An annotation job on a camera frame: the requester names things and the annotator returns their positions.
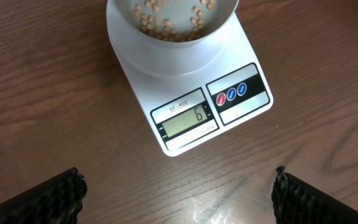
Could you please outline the white digital kitchen scale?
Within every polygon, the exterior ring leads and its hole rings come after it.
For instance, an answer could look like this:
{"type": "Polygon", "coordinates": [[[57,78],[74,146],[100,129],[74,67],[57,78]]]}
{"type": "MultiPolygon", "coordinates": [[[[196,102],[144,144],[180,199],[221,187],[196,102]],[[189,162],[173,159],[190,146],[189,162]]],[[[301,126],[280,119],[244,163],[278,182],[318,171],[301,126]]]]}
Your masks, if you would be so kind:
{"type": "Polygon", "coordinates": [[[183,48],[141,35],[109,1],[111,45],[162,148],[182,154],[269,110],[273,95],[236,13],[183,48]]]}

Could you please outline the soybeans in bowl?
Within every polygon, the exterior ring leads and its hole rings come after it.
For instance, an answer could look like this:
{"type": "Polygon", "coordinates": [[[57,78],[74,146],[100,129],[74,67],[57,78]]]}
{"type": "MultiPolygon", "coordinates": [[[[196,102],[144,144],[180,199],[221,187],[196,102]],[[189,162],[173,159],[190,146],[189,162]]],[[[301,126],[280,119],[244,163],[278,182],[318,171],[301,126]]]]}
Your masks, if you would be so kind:
{"type": "Polygon", "coordinates": [[[132,5],[139,30],[165,42],[191,42],[204,36],[215,0],[141,0],[132,5]]]}

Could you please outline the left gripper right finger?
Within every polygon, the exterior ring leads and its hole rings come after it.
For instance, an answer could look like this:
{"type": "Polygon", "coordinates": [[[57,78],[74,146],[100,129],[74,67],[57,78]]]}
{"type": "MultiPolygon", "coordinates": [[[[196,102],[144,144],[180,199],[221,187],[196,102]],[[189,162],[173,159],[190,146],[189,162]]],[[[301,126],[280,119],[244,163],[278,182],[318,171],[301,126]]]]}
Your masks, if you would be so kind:
{"type": "Polygon", "coordinates": [[[276,168],[271,199],[277,224],[358,224],[358,211],[318,190],[285,167],[276,168]]]}

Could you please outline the pale grey round bowl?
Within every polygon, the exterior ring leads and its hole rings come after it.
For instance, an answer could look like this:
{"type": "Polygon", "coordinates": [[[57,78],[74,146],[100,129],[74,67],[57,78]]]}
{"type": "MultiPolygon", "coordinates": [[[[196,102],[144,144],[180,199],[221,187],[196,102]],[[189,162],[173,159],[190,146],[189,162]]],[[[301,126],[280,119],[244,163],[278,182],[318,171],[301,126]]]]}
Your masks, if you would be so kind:
{"type": "Polygon", "coordinates": [[[211,36],[233,16],[239,0],[114,0],[121,16],[160,45],[183,48],[211,36]]]}

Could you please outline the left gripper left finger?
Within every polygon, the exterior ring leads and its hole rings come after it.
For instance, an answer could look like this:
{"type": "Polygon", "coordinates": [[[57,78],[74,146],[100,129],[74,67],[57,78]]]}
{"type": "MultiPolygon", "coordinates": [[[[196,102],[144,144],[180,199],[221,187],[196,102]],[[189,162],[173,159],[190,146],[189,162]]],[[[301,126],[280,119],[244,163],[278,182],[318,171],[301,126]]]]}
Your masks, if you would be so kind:
{"type": "Polygon", "coordinates": [[[0,203],[0,224],[76,224],[88,187],[76,167],[0,203]]]}

